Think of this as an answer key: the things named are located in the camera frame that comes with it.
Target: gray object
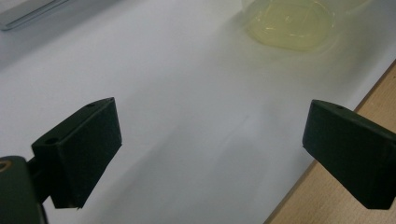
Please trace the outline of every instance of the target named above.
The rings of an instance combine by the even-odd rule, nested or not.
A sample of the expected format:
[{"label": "gray object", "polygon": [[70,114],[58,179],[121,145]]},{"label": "gray object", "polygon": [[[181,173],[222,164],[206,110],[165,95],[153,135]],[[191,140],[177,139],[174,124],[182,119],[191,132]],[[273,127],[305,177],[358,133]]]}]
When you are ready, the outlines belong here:
[{"label": "gray object", "polygon": [[67,0],[0,0],[0,29],[9,30]]}]

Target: clear plastic container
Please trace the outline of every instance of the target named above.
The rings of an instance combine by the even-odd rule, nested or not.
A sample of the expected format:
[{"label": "clear plastic container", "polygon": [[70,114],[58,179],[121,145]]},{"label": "clear plastic container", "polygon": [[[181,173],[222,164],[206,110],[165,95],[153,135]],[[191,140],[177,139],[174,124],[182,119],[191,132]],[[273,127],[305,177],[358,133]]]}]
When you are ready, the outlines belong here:
[{"label": "clear plastic container", "polygon": [[367,0],[242,0],[248,34],[264,45],[311,50]]}]

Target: wooden table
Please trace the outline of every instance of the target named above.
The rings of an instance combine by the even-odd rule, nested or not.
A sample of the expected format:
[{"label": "wooden table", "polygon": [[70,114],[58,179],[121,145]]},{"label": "wooden table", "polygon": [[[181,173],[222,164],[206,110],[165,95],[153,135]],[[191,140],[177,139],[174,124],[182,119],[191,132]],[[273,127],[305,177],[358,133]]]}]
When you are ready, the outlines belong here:
[{"label": "wooden table", "polygon": [[[355,111],[396,133],[396,61]],[[314,161],[265,223],[396,223],[396,203],[386,211],[364,208]]]}]

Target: screw hole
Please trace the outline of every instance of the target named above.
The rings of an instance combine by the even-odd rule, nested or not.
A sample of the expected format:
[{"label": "screw hole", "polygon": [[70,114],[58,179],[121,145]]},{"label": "screw hole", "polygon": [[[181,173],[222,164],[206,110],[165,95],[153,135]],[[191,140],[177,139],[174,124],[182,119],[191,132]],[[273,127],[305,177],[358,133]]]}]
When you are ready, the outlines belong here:
[{"label": "screw hole", "polygon": [[49,140],[46,141],[46,144],[52,145],[52,144],[55,144],[58,141],[59,141],[58,138],[50,138]]},{"label": "screw hole", "polygon": [[0,161],[0,173],[8,169],[11,166],[11,161]]}]

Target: yellow liquid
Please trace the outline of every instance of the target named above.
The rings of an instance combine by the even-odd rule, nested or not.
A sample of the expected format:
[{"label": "yellow liquid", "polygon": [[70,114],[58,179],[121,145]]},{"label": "yellow liquid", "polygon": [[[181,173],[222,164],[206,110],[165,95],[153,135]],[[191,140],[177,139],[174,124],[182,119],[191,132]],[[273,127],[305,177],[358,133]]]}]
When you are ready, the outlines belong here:
[{"label": "yellow liquid", "polygon": [[247,24],[259,42],[296,50],[314,49],[331,28],[332,13],[317,0],[269,0]]}]

